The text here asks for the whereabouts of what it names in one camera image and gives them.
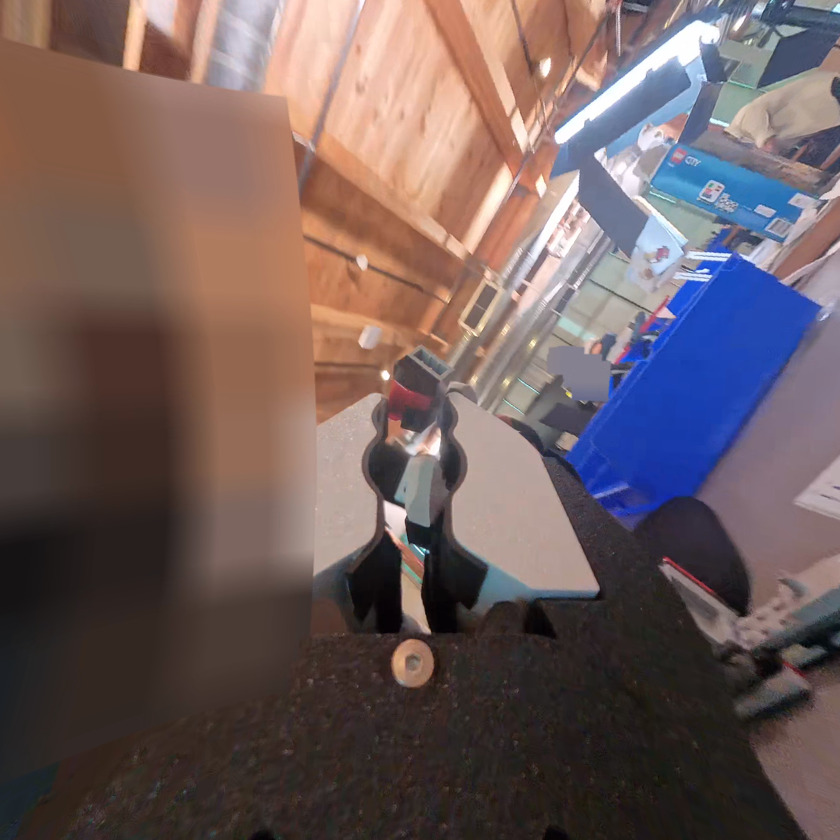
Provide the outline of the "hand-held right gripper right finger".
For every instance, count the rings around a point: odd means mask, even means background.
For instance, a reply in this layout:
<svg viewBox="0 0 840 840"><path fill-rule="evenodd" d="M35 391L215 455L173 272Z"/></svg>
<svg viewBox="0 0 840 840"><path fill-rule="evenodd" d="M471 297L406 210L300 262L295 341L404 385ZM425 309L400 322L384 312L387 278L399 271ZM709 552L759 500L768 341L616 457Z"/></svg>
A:
<svg viewBox="0 0 840 840"><path fill-rule="evenodd" d="M459 392L446 395L439 427L446 492L423 577L430 630L459 632L503 602L598 598L538 447Z"/></svg>

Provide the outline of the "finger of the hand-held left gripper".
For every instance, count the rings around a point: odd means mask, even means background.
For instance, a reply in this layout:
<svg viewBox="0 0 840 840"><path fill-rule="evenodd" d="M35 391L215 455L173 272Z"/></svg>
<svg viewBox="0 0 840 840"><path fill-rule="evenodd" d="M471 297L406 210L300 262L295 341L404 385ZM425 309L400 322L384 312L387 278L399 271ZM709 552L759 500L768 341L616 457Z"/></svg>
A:
<svg viewBox="0 0 840 840"><path fill-rule="evenodd" d="M429 454L409 458L395 494L406 514L406 538L418 547L433 547L448 500L444 471Z"/></svg>

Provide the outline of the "grey desk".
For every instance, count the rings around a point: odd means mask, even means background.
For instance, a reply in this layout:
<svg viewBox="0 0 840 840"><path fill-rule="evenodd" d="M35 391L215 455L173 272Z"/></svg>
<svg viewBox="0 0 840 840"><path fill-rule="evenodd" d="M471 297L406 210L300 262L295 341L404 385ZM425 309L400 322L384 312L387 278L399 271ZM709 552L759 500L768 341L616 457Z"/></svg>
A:
<svg viewBox="0 0 840 840"><path fill-rule="evenodd" d="M826 312L699 493L744 558L757 606L776 593L782 573L838 554L838 520L795 505L839 452L838 266L833 255L809 277L804 293ZM806 835L838 839L838 654L807 676L810 700L754 722L750 738Z"/></svg>

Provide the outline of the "beige cloth cover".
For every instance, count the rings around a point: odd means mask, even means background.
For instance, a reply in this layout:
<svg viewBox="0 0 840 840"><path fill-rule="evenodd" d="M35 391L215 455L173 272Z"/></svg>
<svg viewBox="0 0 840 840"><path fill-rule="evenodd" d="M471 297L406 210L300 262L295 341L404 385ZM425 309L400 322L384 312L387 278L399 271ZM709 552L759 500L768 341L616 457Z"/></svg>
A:
<svg viewBox="0 0 840 840"><path fill-rule="evenodd" d="M780 152L839 125L839 77L815 71L767 91L741 108L724 133L741 144Z"/></svg>

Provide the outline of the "black light flag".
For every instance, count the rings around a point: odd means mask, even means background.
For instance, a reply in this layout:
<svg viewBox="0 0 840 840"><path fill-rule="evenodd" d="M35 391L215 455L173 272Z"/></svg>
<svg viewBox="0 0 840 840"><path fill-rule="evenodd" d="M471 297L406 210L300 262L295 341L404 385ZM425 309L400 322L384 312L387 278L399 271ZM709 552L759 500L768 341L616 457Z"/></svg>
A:
<svg viewBox="0 0 840 840"><path fill-rule="evenodd" d="M685 68L678 68L675 61L669 62L600 117L588 122L567 143L558 145L550 178L578 170L585 158L592 157L638 124L644 124L689 88L690 78Z"/></svg>
<svg viewBox="0 0 840 840"><path fill-rule="evenodd" d="M648 214L593 156L580 165L578 200L613 244L631 257Z"/></svg>

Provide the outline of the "white paper sheet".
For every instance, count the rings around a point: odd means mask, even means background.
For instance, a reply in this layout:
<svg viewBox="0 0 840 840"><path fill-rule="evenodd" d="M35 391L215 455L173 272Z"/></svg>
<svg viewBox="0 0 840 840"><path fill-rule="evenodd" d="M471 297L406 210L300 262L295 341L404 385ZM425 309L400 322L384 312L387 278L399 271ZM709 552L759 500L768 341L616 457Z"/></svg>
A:
<svg viewBox="0 0 840 840"><path fill-rule="evenodd" d="M839 520L839 462L834 461L794 499L798 508Z"/></svg>

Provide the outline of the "white printed sheet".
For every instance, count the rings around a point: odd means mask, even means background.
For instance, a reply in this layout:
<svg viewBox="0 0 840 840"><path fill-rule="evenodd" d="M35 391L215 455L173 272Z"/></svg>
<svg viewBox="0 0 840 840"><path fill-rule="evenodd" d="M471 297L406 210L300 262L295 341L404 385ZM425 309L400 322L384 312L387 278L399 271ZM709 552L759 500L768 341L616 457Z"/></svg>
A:
<svg viewBox="0 0 840 840"><path fill-rule="evenodd" d="M655 293L676 272L688 238L656 211L647 217L626 268L626 279L646 293Z"/></svg>

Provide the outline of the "small red black brick assembly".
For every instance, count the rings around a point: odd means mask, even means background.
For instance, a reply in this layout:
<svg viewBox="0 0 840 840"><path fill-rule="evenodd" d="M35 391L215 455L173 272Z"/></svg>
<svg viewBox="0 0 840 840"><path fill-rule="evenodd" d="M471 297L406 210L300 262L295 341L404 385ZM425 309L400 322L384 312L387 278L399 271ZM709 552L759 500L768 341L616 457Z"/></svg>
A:
<svg viewBox="0 0 840 840"><path fill-rule="evenodd" d="M423 346L403 356L394 364L386 397L389 420L412 433L432 426L454 374L451 365Z"/></svg>

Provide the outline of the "studio light bar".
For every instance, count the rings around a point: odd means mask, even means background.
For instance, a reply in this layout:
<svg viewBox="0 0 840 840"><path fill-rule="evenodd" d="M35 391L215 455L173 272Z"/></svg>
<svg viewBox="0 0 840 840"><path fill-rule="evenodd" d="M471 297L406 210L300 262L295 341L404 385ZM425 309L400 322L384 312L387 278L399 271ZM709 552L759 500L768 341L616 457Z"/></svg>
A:
<svg viewBox="0 0 840 840"><path fill-rule="evenodd" d="M700 57L702 46L714 46L720 38L720 28L702 19L693 19L677 28L611 85L599 91L595 98L574 116L568 118L555 131L553 141L557 145L567 143L583 130L588 122L600 117L638 88L648 76L673 61L678 68L685 68L691 61Z"/></svg>

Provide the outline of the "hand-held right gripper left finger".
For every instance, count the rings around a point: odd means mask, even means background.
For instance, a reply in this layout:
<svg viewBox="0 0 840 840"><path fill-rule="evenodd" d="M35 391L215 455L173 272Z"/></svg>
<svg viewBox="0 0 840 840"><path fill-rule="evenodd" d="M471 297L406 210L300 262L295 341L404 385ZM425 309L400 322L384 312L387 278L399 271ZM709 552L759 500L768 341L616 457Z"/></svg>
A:
<svg viewBox="0 0 840 840"><path fill-rule="evenodd" d="M403 625L402 553L385 525L370 460L387 431L387 401L369 394L318 426L313 604L349 632Z"/></svg>

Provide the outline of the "white air vent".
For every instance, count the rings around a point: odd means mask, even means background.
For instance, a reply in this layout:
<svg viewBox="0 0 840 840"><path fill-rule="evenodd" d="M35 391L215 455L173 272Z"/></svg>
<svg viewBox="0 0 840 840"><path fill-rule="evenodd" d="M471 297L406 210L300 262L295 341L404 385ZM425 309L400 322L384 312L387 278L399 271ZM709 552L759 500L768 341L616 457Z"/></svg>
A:
<svg viewBox="0 0 840 840"><path fill-rule="evenodd" d="M479 336L484 331L491 314L502 296L501 285L490 279L483 279L464 310L458 317L458 325L472 336Z"/></svg>

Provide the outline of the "silver air duct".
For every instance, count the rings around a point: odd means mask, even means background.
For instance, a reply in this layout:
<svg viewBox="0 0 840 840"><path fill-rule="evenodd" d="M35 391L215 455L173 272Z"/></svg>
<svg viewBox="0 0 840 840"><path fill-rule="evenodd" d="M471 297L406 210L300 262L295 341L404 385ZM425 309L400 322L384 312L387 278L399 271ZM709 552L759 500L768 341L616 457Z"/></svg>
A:
<svg viewBox="0 0 840 840"><path fill-rule="evenodd" d="M223 1L203 82L235 91L262 91L287 1Z"/></svg>

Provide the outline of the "open instruction booklet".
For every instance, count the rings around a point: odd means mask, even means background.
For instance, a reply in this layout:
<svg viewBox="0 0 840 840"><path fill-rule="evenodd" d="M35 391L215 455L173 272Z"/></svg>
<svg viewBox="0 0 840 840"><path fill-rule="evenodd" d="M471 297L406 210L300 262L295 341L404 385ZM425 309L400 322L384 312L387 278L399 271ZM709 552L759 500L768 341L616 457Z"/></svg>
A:
<svg viewBox="0 0 840 840"><path fill-rule="evenodd" d="M837 555L781 577L775 596L746 616L672 560L660 570L710 643L740 720L767 718L812 696L805 671L838 652Z"/></svg>

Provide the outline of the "blue toy set box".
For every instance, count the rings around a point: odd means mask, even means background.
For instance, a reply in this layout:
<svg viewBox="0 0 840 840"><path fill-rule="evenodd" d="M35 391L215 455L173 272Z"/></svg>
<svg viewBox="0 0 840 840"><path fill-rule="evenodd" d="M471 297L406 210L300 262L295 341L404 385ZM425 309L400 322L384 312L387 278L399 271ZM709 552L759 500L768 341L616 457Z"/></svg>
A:
<svg viewBox="0 0 840 840"><path fill-rule="evenodd" d="M726 222L783 243L806 210L817 209L837 173L708 130L670 149L650 185Z"/></svg>

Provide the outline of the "blue plastic bin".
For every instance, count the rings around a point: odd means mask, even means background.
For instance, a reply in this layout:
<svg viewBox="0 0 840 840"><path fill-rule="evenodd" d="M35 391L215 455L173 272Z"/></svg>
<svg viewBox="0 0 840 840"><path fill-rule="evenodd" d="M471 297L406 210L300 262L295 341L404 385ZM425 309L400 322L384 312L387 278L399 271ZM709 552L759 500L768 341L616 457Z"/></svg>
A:
<svg viewBox="0 0 840 840"><path fill-rule="evenodd" d="M696 494L823 310L739 255L688 280L674 302L672 324L568 455L590 495L625 523Z"/></svg>

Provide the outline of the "black honeycomb pouch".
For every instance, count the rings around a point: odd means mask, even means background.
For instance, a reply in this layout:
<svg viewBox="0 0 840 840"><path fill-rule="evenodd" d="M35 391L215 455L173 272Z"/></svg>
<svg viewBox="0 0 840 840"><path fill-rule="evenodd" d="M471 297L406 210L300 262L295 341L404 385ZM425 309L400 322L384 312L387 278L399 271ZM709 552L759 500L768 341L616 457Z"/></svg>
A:
<svg viewBox="0 0 840 840"><path fill-rule="evenodd" d="M673 561L738 616L749 614L752 586L747 564L705 502L671 498L649 512L633 533L656 558Z"/></svg>

